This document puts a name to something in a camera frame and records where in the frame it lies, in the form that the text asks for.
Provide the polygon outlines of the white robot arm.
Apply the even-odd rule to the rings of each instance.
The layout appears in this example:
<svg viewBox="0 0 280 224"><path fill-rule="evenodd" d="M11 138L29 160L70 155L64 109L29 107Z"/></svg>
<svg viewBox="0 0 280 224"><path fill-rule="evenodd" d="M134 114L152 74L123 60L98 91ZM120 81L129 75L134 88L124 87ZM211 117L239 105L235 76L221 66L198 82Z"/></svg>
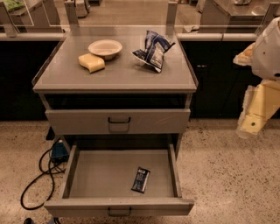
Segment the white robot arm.
<svg viewBox="0 0 280 224"><path fill-rule="evenodd" d="M250 138L280 109L280 17L274 18L233 62L251 66L253 75L262 79L256 87L249 85L245 91L237 124L238 136Z"/></svg>

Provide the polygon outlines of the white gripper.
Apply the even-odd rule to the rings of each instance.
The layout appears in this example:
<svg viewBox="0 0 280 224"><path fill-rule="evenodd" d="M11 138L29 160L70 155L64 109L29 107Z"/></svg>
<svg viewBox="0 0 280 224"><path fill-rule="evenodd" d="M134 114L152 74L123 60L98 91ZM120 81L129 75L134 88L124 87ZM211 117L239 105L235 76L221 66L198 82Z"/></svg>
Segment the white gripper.
<svg viewBox="0 0 280 224"><path fill-rule="evenodd" d="M233 62L239 66L251 66L253 47L236 55ZM248 107L248 115L242 114L237 123L236 133L240 138L256 137L269 120L280 108L280 82L275 80L262 80L254 89L253 98Z"/></svg>

